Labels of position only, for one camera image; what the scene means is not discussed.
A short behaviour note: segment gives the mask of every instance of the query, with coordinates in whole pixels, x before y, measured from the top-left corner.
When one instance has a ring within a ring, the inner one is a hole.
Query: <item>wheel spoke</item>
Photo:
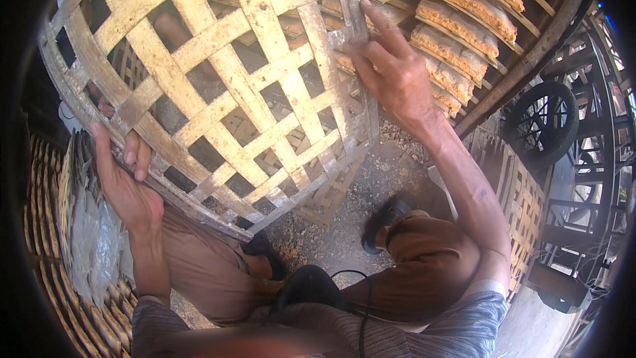
[[[519,137],[519,139],[525,139],[526,137],[528,137],[528,136],[530,136],[530,135],[533,135],[533,134],[536,134],[536,133],[538,133],[539,131],[540,131],[540,130],[530,130],[530,132],[529,132],[529,133],[524,134],[523,136]]]

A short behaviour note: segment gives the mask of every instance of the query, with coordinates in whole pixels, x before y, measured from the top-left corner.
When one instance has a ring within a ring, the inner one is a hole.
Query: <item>finger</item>
[[[148,174],[150,157],[153,154],[152,148],[144,139],[139,138],[139,151],[137,151],[137,164],[135,165],[135,180],[142,182]]]
[[[113,115],[115,115],[115,108],[111,107],[108,104],[99,103],[97,104],[97,109],[99,109],[99,112],[101,112],[102,115],[106,116],[108,119],[112,118]]]
[[[126,144],[123,147],[123,160],[129,166],[137,160],[137,151],[139,150],[139,135],[136,131],[131,130],[126,135]]]
[[[97,173],[104,189],[107,189],[107,184],[115,178],[115,160],[111,154],[111,138],[108,135],[108,130],[101,124],[101,122],[95,122],[91,125],[90,131],[93,133],[93,139],[95,140],[95,153],[97,154]]]
[[[397,58],[374,40],[363,45],[360,54],[367,57],[381,74],[399,70]]]
[[[391,53],[398,58],[408,58],[413,54],[413,50],[392,20],[389,20],[369,0],[361,1],[360,7],[373,25],[378,28],[380,35],[382,35],[382,42]]]
[[[345,44],[344,50],[351,57],[362,82],[375,94],[375,91],[380,88],[382,77],[373,69],[373,64],[360,54],[359,45]]]

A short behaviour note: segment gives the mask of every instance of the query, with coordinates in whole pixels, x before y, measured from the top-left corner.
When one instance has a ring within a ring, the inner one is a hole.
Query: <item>wooden shelf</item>
[[[523,49],[521,48],[521,46],[519,44],[517,44],[516,42],[510,42],[508,39],[506,39],[504,36],[502,36],[499,32],[497,32],[490,25],[488,25],[487,23],[483,22],[481,20],[481,18],[479,18],[478,16],[475,16],[473,13],[469,12],[466,9],[463,9],[462,7],[459,7],[458,5],[450,2],[449,0],[441,0],[441,1],[444,2],[445,4],[449,5],[450,7],[454,8],[455,10],[463,12],[465,15],[467,15],[470,18],[472,18],[473,20],[477,21],[478,23],[481,24],[482,27],[488,29],[490,32],[492,32],[493,35],[497,36],[497,38],[499,40],[501,40],[502,42],[504,42],[505,45],[508,46],[512,51],[514,51],[515,53],[517,53],[520,56],[523,55]]]

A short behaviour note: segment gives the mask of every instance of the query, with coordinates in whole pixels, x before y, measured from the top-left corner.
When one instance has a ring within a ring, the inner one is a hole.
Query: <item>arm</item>
[[[368,1],[362,10],[380,31],[370,42],[345,47],[362,82],[406,131],[424,146],[436,163],[464,232],[481,248],[481,263],[473,282],[509,282],[508,224],[488,180],[466,151],[450,124],[433,103],[423,57],[399,29]]]
[[[115,165],[103,124],[94,123],[91,132],[102,191],[129,232],[137,293],[154,296],[170,307],[170,274],[163,257],[163,199]]]

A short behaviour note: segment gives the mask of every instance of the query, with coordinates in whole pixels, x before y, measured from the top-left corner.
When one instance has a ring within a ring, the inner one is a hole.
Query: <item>bamboo drying rack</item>
[[[188,216],[225,235],[250,240],[379,140],[377,102],[355,78],[341,81],[331,54],[332,48],[350,37],[367,37],[360,0],[340,0],[345,27],[329,33],[317,0],[239,0],[241,7],[220,20],[207,0],[171,0],[193,36],[173,53],[147,19],[148,13],[166,0],[105,0],[111,13],[95,33],[84,19],[81,1],[63,0],[41,26],[38,45],[52,81],[84,126],[105,122],[120,163],[124,137],[131,130],[137,131],[155,151],[147,183]],[[290,51],[277,16],[294,9],[308,42]],[[62,28],[76,55],[71,65],[65,63],[56,42]],[[248,74],[230,43],[250,30],[268,64]],[[124,38],[148,74],[133,90],[107,59]],[[211,103],[203,100],[185,76],[203,61],[213,65],[227,86],[227,91]],[[324,91],[314,96],[298,71],[310,61],[317,64],[324,86]],[[83,93],[89,81],[116,108],[109,121]],[[271,109],[275,103],[260,94],[276,82],[290,106],[283,117],[282,112]],[[357,90],[360,93],[354,99],[351,93]],[[172,135],[150,113],[163,94],[187,118],[185,126]],[[321,122],[327,109],[332,114],[332,128]],[[254,138],[244,146],[227,127],[227,117],[237,113],[255,130]],[[303,150],[290,143],[294,131],[302,133],[295,138],[306,140]],[[213,171],[188,151],[202,137],[225,160]],[[257,163],[257,158],[266,157],[275,158],[275,171],[265,171]],[[191,182],[190,191],[166,177],[167,171],[174,170]],[[246,196],[239,196],[226,184],[236,173],[253,186]],[[294,188],[289,195],[283,190],[290,184]],[[273,211],[263,213],[254,207],[262,198],[274,205]],[[206,200],[220,204],[222,211],[205,206]],[[249,230],[237,227],[234,222],[239,217],[254,226]]]

